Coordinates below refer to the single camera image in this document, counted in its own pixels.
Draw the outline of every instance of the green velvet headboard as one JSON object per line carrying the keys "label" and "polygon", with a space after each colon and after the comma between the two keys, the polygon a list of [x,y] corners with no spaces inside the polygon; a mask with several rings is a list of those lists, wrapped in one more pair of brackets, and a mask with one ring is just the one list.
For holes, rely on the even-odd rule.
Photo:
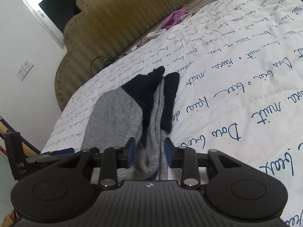
{"label": "green velvet headboard", "polygon": [[[67,53],[55,77],[60,109],[63,110],[76,90],[93,77],[90,64],[94,58],[100,55],[116,58],[161,19],[191,1],[76,0],[81,13],[65,27]],[[103,69],[104,62],[97,65],[99,70]]]}

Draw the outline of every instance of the silver screw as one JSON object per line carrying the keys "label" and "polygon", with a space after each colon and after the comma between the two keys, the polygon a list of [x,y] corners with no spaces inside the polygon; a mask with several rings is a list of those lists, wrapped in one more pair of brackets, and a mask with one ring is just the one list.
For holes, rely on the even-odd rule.
{"label": "silver screw", "polygon": [[115,185],[115,181],[113,179],[103,179],[100,184],[104,187],[110,187]]}
{"label": "silver screw", "polygon": [[196,186],[199,182],[194,178],[187,178],[183,181],[183,183],[187,186]]}

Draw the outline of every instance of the gray fabric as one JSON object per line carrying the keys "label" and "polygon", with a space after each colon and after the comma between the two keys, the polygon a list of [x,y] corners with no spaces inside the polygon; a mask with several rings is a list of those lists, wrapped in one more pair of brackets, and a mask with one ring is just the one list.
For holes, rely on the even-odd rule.
{"label": "gray fabric", "polygon": [[[97,147],[100,152],[113,146],[125,146],[136,140],[134,162],[130,169],[118,169],[118,180],[167,180],[164,139],[160,129],[164,108],[164,80],[154,94],[150,124],[142,127],[142,109],[122,88],[103,94],[96,102],[87,124],[81,149]],[[93,171],[97,183],[100,168]]]}

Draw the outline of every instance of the headboard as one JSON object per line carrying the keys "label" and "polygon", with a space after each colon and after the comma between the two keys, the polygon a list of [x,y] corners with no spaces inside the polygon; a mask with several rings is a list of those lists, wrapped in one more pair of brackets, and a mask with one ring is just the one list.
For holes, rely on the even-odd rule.
{"label": "headboard", "polygon": [[[63,111],[69,99],[93,77],[98,56],[116,58],[161,19],[192,0],[76,0],[81,13],[65,26],[67,53],[55,77],[55,92]],[[104,68],[97,62],[98,70]]]}

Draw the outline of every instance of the window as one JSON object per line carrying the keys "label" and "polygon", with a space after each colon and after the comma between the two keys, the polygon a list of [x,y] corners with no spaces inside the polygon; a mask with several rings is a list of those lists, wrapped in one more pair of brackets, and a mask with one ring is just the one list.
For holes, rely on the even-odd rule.
{"label": "window", "polygon": [[64,27],[80,12],[76,7],[76,0],[23,0],[23,2],[60,47],[64,48]]}

